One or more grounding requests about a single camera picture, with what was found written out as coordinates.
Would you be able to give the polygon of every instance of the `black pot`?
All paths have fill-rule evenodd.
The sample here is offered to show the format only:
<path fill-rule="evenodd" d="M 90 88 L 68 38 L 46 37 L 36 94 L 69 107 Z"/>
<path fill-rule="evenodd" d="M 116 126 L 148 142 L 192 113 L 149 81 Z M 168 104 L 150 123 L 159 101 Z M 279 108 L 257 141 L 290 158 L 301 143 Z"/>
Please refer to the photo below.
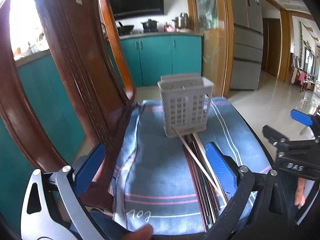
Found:
<path fill-rule="evenodd" d="M 157 21 L 148 19 L 147 22 L 142 23 L 143 29 L 146 30 L 154 30 L 157 28 Z"/>
<path fill-rule="evenodd" d="M 123 26 L 121 22 L 118 22 L 120 27 L 118 27 L 119 35 L 128 34 L 133 30 L 134 25 L 125 25 Z"/>

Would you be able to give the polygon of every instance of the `pink towel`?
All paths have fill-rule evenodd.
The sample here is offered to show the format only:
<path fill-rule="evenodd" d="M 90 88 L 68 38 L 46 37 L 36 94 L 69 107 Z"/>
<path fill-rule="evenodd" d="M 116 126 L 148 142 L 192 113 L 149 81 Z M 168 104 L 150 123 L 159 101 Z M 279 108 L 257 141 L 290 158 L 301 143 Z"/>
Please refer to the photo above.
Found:
<path fill-rule="evenodd" d="M 306 77 L 306 74 L 303 71 L 301 71 L 300 77 L 299 77 L 300 85 L 303 85 L 305 77 Z"/>

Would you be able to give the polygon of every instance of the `basket base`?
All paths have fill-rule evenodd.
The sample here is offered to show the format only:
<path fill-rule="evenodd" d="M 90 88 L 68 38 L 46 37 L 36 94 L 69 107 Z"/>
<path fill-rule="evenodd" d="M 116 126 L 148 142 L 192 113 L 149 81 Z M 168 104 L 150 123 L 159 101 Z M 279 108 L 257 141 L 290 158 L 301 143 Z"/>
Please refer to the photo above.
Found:
<path fill-rule="evenodd" d="M 164 129 L 164 133 L 165 135 L 168 137 L 168 138 L 175 138 L 177 137 L 177 134 L 175 133 L 175 131 L 173 129 L 167 129 L 166 125 L 163 126 L 163 129 Z M 185 131 L 185 132 L 181 132 L 181 130 L 179 128 L 177 128 L 177 131 L 179 132 L 179 134 L 181 136 L 184 136 L 184 135 L 189 135 L 189 134 L 192 134 L 194 132 L 203 132 L 207 130 L 207 126 L 201 126 L 201 127 L 197 127 L 195 129 L 193 129 L 192 131 L 188 130 L 188 131 Z"/>

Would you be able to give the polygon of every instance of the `countertop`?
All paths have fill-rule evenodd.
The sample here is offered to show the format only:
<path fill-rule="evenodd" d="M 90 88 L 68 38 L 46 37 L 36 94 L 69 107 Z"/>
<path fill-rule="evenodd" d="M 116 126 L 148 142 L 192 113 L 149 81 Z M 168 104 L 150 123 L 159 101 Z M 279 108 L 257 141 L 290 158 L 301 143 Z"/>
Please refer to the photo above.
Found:
<path fill-rule="evenodd" d="M 177 36 L 203 36 L 203 34 L 200 33 L 161 33 L 161 32 L 153 32 L 153 33 L 136 33 L 136 34 L 129 34 L 129 35 L 123 35 L 120 36 L 120 40 L 126 40 L 126 39 L 132 39 L 132 38 L 140 38 L 140 37 L 150 37 L 150 36 L 168 36 L 168 35 L 177 35 Z M 16 66 L 22 67 L 32 61 L 41 59 L 43 57 L 49 56 L 50 50 L 44 50 L 35 54 L 31 54 L 29 56 L 26 56 L 24 58 L 16 60 Z"/>

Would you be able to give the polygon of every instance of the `green vine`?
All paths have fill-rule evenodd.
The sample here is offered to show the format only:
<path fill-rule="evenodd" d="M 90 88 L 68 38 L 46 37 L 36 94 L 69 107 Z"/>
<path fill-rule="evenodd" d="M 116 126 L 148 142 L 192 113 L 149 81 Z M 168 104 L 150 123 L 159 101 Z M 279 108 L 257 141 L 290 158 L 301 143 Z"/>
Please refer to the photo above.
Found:
<path fill-rule="evenodd" d="M 303 35 L 302 35 L 302 23 L 299 21 L 299 27 L 300 27 L 300 68 L 302 67 L 302 56 L 303 56 Z"/>

